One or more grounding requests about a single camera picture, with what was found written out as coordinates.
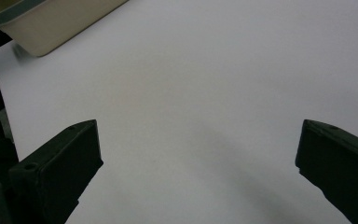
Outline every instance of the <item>white surface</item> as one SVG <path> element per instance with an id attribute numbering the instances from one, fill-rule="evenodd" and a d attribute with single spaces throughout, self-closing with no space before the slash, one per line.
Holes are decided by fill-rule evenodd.
<path id="1" fill-rule="evenodd" d="M 0 48 L 23 159 L 97 119 L 67 223 L 349 223 L 298 173 L 303 119 L 358 135 L 358 1 L 130 0 L 42 58 Z"/>

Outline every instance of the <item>beige bin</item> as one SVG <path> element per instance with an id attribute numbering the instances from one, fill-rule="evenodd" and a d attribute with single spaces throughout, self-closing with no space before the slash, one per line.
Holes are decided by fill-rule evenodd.
<path id="1" fill-rule="evenodd" d="M 44 56 L 128 0 L 0 0 L 0 30 Z"/>

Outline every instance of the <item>plastic container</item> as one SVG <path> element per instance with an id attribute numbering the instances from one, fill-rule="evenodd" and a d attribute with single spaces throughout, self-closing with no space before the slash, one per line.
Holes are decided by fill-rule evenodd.
<path id="1" fill-rule="evenodd" d="M 128 0 L 0 0 L 0 30 L 44 56 Z"/>

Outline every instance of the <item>table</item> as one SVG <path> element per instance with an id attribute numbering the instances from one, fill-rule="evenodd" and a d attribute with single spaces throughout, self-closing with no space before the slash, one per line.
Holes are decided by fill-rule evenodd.
<path id="1" fill-rule="evenodd" d="M 358 1 L 130 0 L 50 54 L 0 48 L 20 159 L 97 119 L 67 223 L 349 223 L 298 173 L 304 119 L 358 136 Z"/>

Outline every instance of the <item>green trim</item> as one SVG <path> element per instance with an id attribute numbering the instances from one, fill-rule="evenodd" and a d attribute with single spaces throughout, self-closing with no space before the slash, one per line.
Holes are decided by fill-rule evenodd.
<path id="1" fill-rule="evenodd" d="M 8 23 L 46 0 L 21 0 L 0 11 L 0 25 Z"/>

